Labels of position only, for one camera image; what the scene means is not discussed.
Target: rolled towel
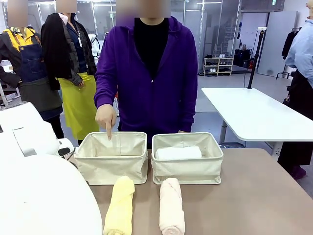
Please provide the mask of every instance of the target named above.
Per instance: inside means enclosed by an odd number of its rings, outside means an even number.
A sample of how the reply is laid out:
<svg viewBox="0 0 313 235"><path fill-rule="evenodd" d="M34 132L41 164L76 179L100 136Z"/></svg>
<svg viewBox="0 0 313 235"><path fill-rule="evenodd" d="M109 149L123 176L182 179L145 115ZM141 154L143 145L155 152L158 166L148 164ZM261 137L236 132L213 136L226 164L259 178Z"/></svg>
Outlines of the rolled towel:
<svg viewBox="0 0 313 235"><path fill-rule="evenodd" d="M117 179L106 215L104 235L131 235L134 182L128 176Z"/></svg>
<svg viewBox="0 0 313 235"><path fill-rule="evenodd" d="M168 147L160 148L156 151L156 159L159 160L193 159L201 157L202 153L198 146L184 148Z"/></svg>
<svg viewBox="0 0 313 235"><path fill-rule="evenodd" d="M159 226L163 235L185 234L185 216L177 179L166 179L161 185Z"/></svg>

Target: person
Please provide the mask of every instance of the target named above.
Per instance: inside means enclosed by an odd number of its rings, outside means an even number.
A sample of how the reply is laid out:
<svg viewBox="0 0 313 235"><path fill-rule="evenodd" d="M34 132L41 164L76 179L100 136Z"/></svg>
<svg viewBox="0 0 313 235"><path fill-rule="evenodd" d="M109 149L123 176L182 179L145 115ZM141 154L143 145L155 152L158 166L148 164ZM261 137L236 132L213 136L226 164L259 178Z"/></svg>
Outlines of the person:
<svg viewBox="0 0 313 235"><path fill-rule="evenodd" d="M306 20L304 27L295 37L286 59L286 65L297 69L291 82L288 106L313 120L312 18ZM310 164L312 152L313 142L284 142L278 163L298 180L306 175L306 171L300 166Z"/></svg>
<svg viewBox="0 0 313 235"><path fill-rule="evenodd" d="M191 31L174 17L135 18L107 35L97 65L96 120L111 138L118 91L120 130L190 132L197 98L197 52Z"/></svg>
<svg viewBox="0 0 313 235"><path fill-rule="evenodd" d="M42 44L50 81L61 85L66 124L81 144L87 134L99 131L93 103L96 66L88 34L74 17L49 15L42 26Z"/></svg>
<svg viewBox="0 0 313 235"><path fill-rule="evenodd" d="M19 88L22 101L31 102L44 121L49 122L58 139L64 138L60 113L62 100L51 88L45 68L40 35L27 27L11 27L0 35L0 61L9 60L13 71L0 66L0 79Z"/></svg>

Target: storage bin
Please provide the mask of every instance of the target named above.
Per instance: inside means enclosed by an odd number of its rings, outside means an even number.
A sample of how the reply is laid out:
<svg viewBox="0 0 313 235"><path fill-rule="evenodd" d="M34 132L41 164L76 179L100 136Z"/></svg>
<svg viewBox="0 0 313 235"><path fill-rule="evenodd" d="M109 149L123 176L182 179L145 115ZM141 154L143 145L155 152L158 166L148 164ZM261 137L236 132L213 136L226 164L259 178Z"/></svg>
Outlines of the storage bin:
<svg viewBox="0 0 313 235"><path fill-rule="evenodd" d="M202 158L159 160L156 151L167 147L198 146ZM151 164L153 182L161 184L167 178L177 178L182 185L215 185L221 183L223 152L213 135L206 132L155 135L152 138Z"/></svg>
<svg viewBox="0 0 313 235"><path fill-rule="evenodd" d="M147 180L147 135L142 132L106 132L88 134L76 154L74 163L90 185L114 185L121 176L135 184Z"/></svg>

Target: id badge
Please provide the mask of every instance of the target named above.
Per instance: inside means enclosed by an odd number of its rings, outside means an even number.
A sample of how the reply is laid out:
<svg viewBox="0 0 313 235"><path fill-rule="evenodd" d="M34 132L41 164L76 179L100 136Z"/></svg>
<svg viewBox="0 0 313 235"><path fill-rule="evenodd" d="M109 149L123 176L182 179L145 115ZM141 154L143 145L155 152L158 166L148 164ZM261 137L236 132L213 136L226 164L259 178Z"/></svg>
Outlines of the id badge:
<svg viewBox="0 0 313 235"><path fill-rule="evenodd" d="M83 47L83 45L82 45L82 41L80 40L80 37L78 37L78 41L79 41L79 45L80 45L80 47Z"/></svg>

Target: person in purple hoodie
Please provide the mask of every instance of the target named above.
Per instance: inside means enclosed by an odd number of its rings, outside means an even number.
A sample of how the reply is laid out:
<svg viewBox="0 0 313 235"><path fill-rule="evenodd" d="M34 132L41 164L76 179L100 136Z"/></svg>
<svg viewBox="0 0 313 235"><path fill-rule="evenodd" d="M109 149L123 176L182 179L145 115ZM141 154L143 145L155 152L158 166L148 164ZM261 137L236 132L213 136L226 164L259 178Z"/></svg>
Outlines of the person in purple hoodie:
<svg viewBox="0 0 313 235"><path fill-rule="evenodd" d="M190 132L198 86L191 31L176 18L135 18L108 33L97 65L96 121L111 139L118 92L121 131Z"/></svg>

